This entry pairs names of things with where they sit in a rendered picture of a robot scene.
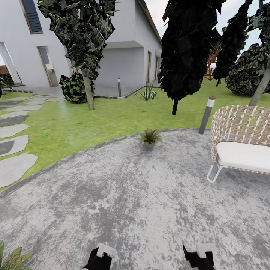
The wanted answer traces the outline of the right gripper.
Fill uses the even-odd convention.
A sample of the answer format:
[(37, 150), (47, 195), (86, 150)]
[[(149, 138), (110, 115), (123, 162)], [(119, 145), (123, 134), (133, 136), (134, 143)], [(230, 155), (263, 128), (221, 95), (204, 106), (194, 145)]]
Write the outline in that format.
[(211, 251), (206, 252), (206, 258), (200, 258), (197, 252), (187, 252), (186, 249), (183, 250), (187, 261), (190, 261), (192, 268), (198, 267), (199, 270), (204, 270), (206, 267), (214, 266), (213, 253)]

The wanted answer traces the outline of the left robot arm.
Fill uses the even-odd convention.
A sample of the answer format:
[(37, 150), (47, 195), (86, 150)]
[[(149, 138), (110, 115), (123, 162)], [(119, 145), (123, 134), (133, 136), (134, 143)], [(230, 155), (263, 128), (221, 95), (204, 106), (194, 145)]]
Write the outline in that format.
[(81, 270), (109, 270), (112, 261), (109, 255), (116, 256), (116, 254), (116, 249), (101, 243), (97, 250), (91, 251), (88, 264)]

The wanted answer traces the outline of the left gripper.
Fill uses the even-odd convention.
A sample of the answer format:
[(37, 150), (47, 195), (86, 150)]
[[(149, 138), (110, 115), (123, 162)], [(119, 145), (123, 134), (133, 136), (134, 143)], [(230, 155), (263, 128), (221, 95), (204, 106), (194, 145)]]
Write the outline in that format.
[(111, 266), (112, 258), (109, 257), (109, 255), (104, 255), (103, 257), (100, 258), (96, 254), (97, 254), (97, 251), (93, 249), (90, 253), (90, 258), (89, 258), (88, 263), (96, 262), (97, 265), (99, 266), (99, 270), (109, 270)]

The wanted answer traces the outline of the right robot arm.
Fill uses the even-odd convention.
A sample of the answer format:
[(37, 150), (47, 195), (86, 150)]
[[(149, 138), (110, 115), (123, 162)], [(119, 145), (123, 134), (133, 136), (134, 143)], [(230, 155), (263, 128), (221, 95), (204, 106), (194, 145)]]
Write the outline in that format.
[(216, 246), (213, 243), (197, 244), (196, 248), (198, 252), (187, 252), (184, 249), (184, 255), (187, 261), (190, 261), (192, 268), (198, 267), (199, 270), (215, 270), (213, 253), (216, 250)]

